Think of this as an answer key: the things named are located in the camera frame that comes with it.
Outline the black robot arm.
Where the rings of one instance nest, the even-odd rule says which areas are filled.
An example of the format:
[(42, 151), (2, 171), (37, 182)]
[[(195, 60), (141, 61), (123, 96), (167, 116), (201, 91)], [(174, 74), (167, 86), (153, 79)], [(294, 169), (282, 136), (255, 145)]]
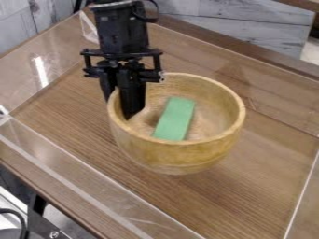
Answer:
[(85, 49), (85, 76), (98, 78), (105, 100), (121, 91), (122, 113), (133, 118), (146, 105), (146, 83), (163, 81), (159, 49), (150, 47), (149, 17), (143, 1), (158, 7), (155, 0), (93, 0), (99, 45)]

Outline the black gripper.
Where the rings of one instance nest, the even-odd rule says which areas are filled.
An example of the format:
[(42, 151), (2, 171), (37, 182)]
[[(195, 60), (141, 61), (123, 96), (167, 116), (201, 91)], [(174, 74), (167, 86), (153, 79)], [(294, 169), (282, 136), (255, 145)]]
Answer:
[[(147, 30), (147, 24), (158, 22), (159, 18), (147, 16), (142, 0), (94, 0), (90, 9), (95, 16), (101, 48), (82, 51), (86, 75), (101, 77), (105, 100), (109, 100), (117, 86), (119, 87), (122, 112), (130, 120), (145, 108), (146, 83), (142, 81), (162, 81), (162, 51), (150, 48)], [(103, 72), (105, 65), (91, 65), (91, 56), (129, 63), (153, 57), (155, 68), (138, 69), (138, 74), (126, 68), (119, 73), (117, 70)]]

